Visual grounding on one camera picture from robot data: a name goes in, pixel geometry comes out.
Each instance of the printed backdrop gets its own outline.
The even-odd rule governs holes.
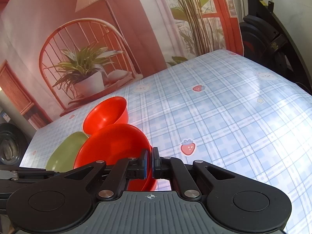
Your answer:
[[[243,54],[233,0],[1,1],[0,87],[36,129],[199,55]]]

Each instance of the red bowl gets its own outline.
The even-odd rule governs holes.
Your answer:
[[[95,108],[85,118],[83,131],[93,134],[101,128],[119,123],[128,123],[127,100],[124,97],[110,97]]]
[[[106,126],[91,135],[82,145],[74,168],[81,167],[96,160],[105,160],[107,165],[115,164],[119,159],[140,157],[141,149],[152,147],[143,132],[129,124]],[[128,191],[155,190],[156,180],[152,178],[151,166],[148,166],[147,179],[132,180]]]

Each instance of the washing machine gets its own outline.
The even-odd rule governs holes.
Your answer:
[[[27,136],[0,107],[0,165],[19,166],[28,141]]]

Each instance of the green bowl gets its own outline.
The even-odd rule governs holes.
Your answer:
[[[88,136],[82,132],[75,132],[68,136],[50,156],[46,170],[60,173],[72,170],[76,156],[87,139]]]

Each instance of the chair backrest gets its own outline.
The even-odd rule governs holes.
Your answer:
[[[62,76],[62,73],[58,72],[54,65],[67,61],[61,50],[75,52],[91,43],[108,47],[109,51],[122,51],[122,53],[109,58],[112,63],[104,66],[106,74],[116,69],[132,72],[133,76],[137,74],[127,53],[129,47],[113,25],[96,18],[80,18],[69,21],[57,28],[47,38],[39,56],[40,73],[63,109],[66,109],[69,101],[77,97],[77,92],[73,86],[66,90],[66,83],[62,87],[59,85],[53,87]]]

